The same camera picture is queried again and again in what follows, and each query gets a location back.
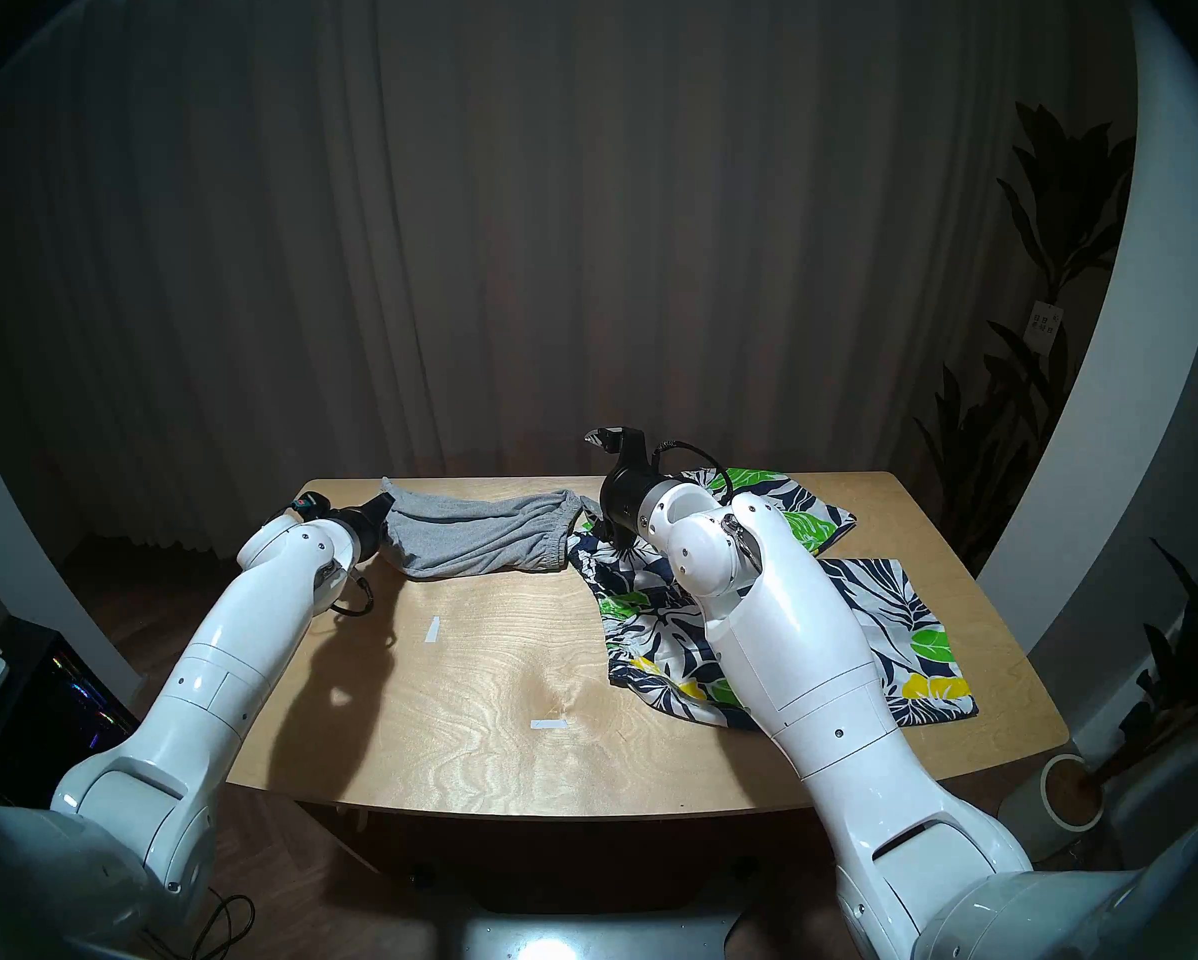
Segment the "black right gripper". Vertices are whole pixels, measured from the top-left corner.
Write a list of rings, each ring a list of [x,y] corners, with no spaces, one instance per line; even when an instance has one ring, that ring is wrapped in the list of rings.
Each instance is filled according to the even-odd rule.
[[[600,488],[599,539],[613,549],[634,549],[640,531],[640,507],[648,494],[670,478],[658,471],[645,441],[633,427],[595,427],[585,443],[613,455],[613,466]]]

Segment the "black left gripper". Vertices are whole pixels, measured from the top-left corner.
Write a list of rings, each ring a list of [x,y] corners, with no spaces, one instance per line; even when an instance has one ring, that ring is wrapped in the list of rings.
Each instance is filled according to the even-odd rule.
[[[375,495],[365,503],[347,507],[347,529],[357,542],[356,556],[359,560],[373,560],[380,544],[387,537],[389,511],[393,496]]]

